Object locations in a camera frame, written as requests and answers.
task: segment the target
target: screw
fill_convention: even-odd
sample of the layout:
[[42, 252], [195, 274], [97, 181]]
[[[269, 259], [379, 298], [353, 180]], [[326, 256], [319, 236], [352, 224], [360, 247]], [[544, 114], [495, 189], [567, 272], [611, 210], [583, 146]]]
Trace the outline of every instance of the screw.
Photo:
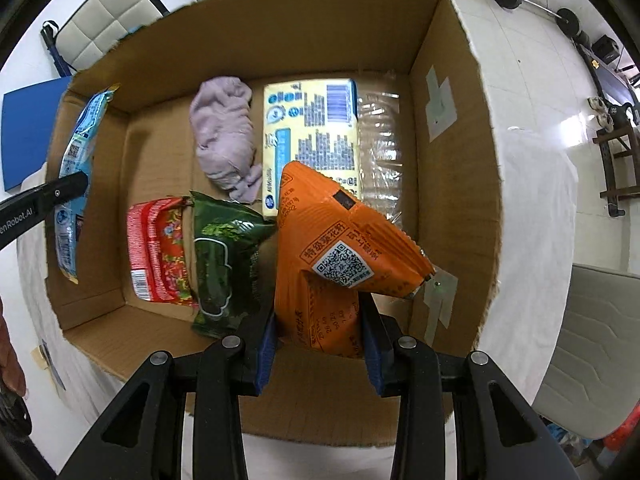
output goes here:
[[222, 346], [225, 348], [238, 348], [242, 340], [237, 335], [228, 335], [222, 340]]
[[410, 335], [403, 335], [398, 339], [398, 344], [400, 345], [400, 348], [406, 348], [409, 350], [411, 348], [415, 348], [418, 343]]
[[489, 356], [484, 352], [475, 351], [471, 354], [471, 360], [477, 365], [485, 365], [489, 362]]
[[149, 358], [149, 360], [151, 361], [151, 364], [155, 366], [159, 366], [159, 365], [163, 365], [168, 358], [169, 356], [167, 355], [166, 352], [155, 352], [151, 354], [151, 357]]

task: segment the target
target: tape piece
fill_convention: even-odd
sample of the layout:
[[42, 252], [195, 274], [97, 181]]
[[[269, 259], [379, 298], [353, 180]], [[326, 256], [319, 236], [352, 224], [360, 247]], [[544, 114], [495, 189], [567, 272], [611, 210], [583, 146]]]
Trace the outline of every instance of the tape piece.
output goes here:
[[436, 69], [432, 66], [426, 79], [430, 101], [424, 107], [424, 112], [427, 115], [429, 138], [432, 141], [458, 120], [458, 112], [453, 102], [449, 78], [438, 86]]
[[453, 311], [453, 300], [458, 290], [458, 279], [453, 274], [435, 267], [436, 273], [433, 278], [424, 284], [424, 304], [429, 308], [429, 319], [427, 329], [424, 332], [424, 341], [431, 346], [436, 336], [438, 320], [449, 328], [451, 313]]

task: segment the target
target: barbell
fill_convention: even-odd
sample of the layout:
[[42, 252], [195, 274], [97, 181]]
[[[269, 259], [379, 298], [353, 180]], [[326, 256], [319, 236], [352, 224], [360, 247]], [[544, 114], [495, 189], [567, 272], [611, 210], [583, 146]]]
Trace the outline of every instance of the barbell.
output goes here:
[[558, 12], [553, 12], [552, 10], [547, 9], [536, 2], [532, 2], [531, 0], [495, 0], [495, 2], [503, 9], [511, 10], [517, 9], [523, 3], [537, 7], [555, 17], [558, 27], [566, 37], [576, 40], [581, 44], [589, 42], [589, 37], [585, 32], [580, 30], [580, 20], [578, 19], [578, 16], [569, 9], [562, 8], [558, 9]]

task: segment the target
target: yellow tissue pack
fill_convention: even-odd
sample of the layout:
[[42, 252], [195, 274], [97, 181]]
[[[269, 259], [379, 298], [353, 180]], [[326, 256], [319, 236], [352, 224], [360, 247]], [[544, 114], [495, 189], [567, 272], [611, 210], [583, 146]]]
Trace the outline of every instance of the yellow tissue pack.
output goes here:
[[292, 160], [332, 178], [361, 198], [357, 106], [352, 79], [309, 79], [265, 86], [264, 216], [278, 214], [282, 168]]

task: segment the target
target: blue wrapper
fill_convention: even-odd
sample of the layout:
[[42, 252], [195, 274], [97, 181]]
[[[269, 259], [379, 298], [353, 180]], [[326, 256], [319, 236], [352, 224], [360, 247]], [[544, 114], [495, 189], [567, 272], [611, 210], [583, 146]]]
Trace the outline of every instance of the blue wrapper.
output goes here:
[[82, 171], [89, 181], [84, 195], [55, 209], [56, 256], [62, 273], [72, 282], [78, 282], [76, 273], [76, 247], [82, 229], [82, 218], [86, 199], [91, 188], [91, 169], [95, 147], [95, 137], [100, 121], [104, 117], [107, 104], [111, 101], [117, 85], [97, 93], [84, 107], [66, 147], [60, 166], [60, 177]]

